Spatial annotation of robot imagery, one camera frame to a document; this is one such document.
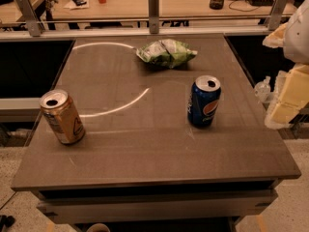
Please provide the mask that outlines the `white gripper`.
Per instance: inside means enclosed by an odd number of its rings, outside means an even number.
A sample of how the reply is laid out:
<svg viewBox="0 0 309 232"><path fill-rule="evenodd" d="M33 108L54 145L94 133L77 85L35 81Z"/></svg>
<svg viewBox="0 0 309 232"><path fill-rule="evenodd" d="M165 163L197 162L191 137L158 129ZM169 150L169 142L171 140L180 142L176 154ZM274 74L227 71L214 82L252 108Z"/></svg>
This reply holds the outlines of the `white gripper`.
<svg viewBox="0 0 309 232"><path fill-rule="evenodd" d="M266 36L263 45L282 47L284 56L295 63L288 72L280 71L275 79L272 100L267 108L265 125L269 129L287 128L293 118L309 103L309 0L298 7L288 24L281 24Z"/></svg>

